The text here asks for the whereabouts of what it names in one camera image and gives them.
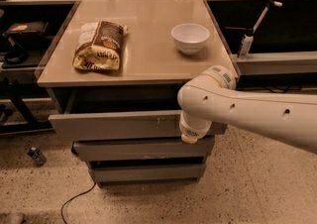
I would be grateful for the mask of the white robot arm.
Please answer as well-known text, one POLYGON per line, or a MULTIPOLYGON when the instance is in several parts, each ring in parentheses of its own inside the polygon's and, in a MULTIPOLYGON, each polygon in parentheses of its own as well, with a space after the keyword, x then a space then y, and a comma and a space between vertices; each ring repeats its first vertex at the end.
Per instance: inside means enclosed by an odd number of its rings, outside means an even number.
POLYGON ((181 138, 195 143, 214 122, 317 152, 317 97, 304 94, 244 92, 224 66, 214 65, 178 91, 181 138))

